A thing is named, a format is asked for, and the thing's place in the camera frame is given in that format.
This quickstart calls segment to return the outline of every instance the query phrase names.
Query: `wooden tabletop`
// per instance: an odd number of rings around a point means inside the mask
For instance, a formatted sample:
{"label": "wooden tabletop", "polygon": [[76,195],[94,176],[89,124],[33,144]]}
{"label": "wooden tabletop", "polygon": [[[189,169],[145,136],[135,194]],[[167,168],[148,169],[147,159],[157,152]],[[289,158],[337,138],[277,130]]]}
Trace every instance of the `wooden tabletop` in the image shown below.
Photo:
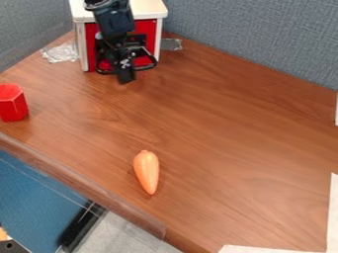
{"label": "wooden tabletop", "polygon": [[[39,52],[0,82],[20,84],[31,110],[1,131],[75,174],[41,169],[108,207],[94,185],[122,197],[162,221],[175,246],[325,250],[333,91],[188,40],[128,86]],[[153,197],[131,167],[142,149],[161,162]]]}

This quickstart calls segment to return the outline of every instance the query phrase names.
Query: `white paper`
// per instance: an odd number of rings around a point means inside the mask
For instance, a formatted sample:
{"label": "white paper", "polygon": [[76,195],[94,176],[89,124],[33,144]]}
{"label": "white paper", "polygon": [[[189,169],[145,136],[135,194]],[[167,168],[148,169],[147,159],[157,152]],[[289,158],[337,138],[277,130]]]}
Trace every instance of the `white paper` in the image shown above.
{"label": "white paper", "polygon": [[338,176],[332,174],[329,218],[327,224],[327,252],[338,252]]}
{"label": "white paper", "polygon": [[[331,175],[330,207],[327,224],[327,253],[338,253],[338,176]],[[314,253],[225,245],[219,253]]]}
{"label": "white paper", "polygon": [[49,63],[57,63],[61,61],[75,61],[79,58],[75,43],[65,42],[62,45],[42,49],[42,57],[47,59]]}
{"label": "white paper", "polygon": [[294,250],[283,250],[283,249],[264,249],[264,248],[252,248],[242,246],[224,246],[219,253],[314,253]]}

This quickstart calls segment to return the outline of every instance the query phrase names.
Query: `gray fabric wall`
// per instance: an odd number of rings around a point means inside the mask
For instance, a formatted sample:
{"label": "gray fabric wall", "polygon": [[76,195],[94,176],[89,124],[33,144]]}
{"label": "gray fabric wall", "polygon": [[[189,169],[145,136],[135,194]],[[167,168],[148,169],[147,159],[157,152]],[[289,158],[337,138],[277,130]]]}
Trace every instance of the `gray fabric wall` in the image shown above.
{"label": "gray fabric wall", "polygon": [[337,0],[165,0],[165,27],[338,90]]}
{"label": "gray fabric wall", "polygon": [[68,0],[0,0],[0,72],[71,27]]}

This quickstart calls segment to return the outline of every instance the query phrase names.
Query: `carrot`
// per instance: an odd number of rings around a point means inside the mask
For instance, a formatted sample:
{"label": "carrot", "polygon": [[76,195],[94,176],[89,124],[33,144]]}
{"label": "carrot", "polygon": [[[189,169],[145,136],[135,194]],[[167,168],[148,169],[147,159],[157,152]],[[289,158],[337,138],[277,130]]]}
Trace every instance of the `carrot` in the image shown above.
{"label": "carrot", "polygon": [[159,177],[159,161],[153,152],[142,150],[133,158],[136,177],[149,195],[156,192]]}

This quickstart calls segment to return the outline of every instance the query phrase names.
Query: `red octagonal block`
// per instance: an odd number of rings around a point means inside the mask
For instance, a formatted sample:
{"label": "red octagonal block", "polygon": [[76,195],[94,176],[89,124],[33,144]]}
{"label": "red octagonal block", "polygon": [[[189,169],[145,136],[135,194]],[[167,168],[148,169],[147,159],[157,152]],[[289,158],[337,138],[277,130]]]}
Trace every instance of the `red octagonal block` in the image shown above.
{"label": "red octagonal block", "polygon": [[0,84],[0,118],[3,122],[23,119],[29,110],[23,90],[17,84]]}

